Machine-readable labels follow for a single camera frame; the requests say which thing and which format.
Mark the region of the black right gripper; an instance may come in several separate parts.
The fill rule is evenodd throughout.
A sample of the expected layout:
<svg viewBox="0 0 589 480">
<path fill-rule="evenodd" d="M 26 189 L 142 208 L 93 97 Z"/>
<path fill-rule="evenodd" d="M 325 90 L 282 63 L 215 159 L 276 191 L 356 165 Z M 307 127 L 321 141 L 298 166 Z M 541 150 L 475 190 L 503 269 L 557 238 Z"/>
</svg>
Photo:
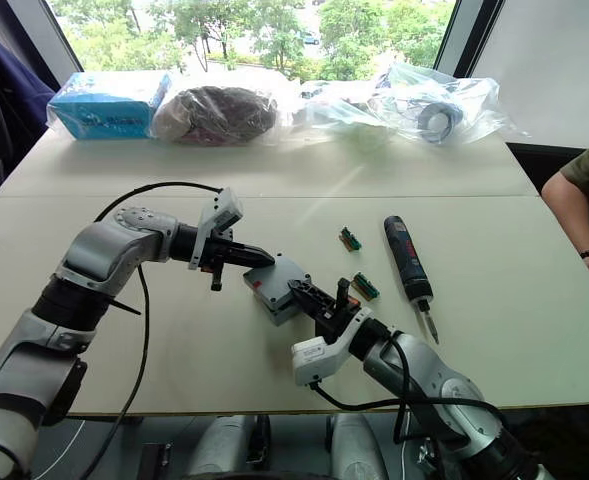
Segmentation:
<svg viewBox="0 0 589 480">
<path fill-rule="evenodd" d="M 350 281 L 340 278 L 334 297 L 310 281 L 292 279 L 288 287 L 299 309 L 315 320 L 315 334 L 333 344 L 358 313 L 361 303 L 349 294 Z"/>
</svg>

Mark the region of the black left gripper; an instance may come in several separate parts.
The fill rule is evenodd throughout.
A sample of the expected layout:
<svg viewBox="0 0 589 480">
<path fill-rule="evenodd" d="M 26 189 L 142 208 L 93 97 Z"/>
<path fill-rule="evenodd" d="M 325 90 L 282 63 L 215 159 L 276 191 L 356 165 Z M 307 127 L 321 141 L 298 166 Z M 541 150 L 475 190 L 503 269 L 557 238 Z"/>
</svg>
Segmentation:
<svg viewBox="0 0 589 480">
<path fill-rule="evenodd" d="M 205 241 L 201 255 L 201 271 L 211 275 L 210 290 L 222 290 L 224 264 L 248 268 L 265 268 L 274 264 L 274 258 L 262 248 L 233 242 L 231 236 L 212 236 Z"/>
</svg>

